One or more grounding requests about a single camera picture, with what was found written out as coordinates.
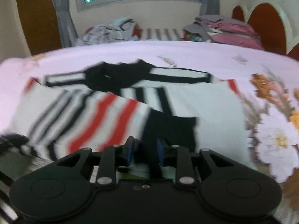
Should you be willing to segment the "folded pink grey clothes stack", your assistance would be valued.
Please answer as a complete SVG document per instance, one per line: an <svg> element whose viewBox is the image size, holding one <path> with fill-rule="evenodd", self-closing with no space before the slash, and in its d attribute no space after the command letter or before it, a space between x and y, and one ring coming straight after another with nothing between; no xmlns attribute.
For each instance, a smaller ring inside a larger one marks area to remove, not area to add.
<svg viewBox="0 0 299 224"><path fill-rule="evenodd" d="M183 27L184 41L221 43L263 50L259 35L247 23L222 15L203 15Z"/></svg>

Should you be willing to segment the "crumpled grey white clothes pile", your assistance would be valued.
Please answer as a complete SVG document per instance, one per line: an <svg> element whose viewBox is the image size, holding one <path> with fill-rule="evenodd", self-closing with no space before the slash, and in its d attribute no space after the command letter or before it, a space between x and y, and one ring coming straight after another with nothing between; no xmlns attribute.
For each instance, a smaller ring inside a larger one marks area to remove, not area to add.
<svg viewBox="0 0 299 224"><path fill-rule="evenodd" d="M131 17L122 17L105 24L97 24L86 30L75 46L91 46L119 41L138 41L141 30Z"/></svg>

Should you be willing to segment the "brown wooden door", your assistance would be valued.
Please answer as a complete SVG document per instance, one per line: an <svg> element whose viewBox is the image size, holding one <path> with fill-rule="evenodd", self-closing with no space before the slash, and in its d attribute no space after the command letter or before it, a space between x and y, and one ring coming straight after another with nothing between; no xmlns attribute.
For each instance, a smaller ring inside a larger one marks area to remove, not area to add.
<svg viewBox="0 0 299 224"><path fill-rule="evenodd" d="M62 48L52 0L16 0L24 36L32 55Z"/></svg>

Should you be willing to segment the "red black white striped shirt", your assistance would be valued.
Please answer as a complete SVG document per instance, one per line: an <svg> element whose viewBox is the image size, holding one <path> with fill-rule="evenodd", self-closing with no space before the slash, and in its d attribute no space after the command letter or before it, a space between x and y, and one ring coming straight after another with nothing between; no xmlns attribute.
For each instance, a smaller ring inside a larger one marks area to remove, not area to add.
<svg viewBox="0 0 299 224"><path fill-rule="evenodd" d="M259 173L246 150L245 114L234 80L186 68L99 63L29 77L1 137L49 164L9 182L21 223L237 223L256 215ZM135 139L117 184L96 185L101 153ZM189 150L196 187L174 184L157 140Z"/></svg>

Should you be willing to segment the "white red arched headboard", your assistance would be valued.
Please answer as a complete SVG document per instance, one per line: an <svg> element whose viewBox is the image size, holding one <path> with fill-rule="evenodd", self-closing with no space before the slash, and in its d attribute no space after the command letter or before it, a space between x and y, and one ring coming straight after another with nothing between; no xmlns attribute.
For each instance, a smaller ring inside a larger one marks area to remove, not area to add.
<svg viewBox="0 0 299 224"><path fill-rule="evenodd" d="M298 60L298 36L282 6L276 0L255 0L248 8L239 2L232 18L248 23L258 33L267 52Z"/></svg>

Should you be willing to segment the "grey left curtain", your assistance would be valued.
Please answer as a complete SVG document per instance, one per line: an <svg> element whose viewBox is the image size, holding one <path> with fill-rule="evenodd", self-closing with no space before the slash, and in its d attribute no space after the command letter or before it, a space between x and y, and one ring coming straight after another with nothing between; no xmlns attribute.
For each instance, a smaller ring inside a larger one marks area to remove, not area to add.
<svg viewBox="0 0 299 224"><path fill-rule="evenodd" d="M60 41L63 48L75 45L78 34L70 15L70 0L52 0L56 11Z"/></svg>

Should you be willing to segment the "pink floral bed sheet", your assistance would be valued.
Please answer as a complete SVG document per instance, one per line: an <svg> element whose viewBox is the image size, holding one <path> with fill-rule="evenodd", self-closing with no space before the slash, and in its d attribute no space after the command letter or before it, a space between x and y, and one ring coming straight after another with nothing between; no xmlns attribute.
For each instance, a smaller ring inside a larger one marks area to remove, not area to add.
<svg viewBox="0 0 299 224"><path fill-rule="evenodd" d="M286 56L212 43L135 41L6 59L1 63L1 132L6 131L30 76L81 70L102 61L115 64L136 59L160 67L195 69L217 78L235 79L253 139L245 148L258 170L283 180L277 219L298 223L298 161L281 147L277 153L271 153L260 143L272 126L284 126L283 134L287 137L298 131L298 62Z"/></svg>

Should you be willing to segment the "grey white striped cloth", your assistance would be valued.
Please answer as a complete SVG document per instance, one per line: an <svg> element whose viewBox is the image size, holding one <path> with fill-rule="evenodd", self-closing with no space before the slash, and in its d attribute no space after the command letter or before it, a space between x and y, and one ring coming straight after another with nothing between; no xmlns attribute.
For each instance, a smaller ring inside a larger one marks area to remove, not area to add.
<svg viewBox="0 0 299 224"><path fill-rule="evenodd" d="M146 28L140 30L141 41L182 41L184 32L176 28Z"/></svg>

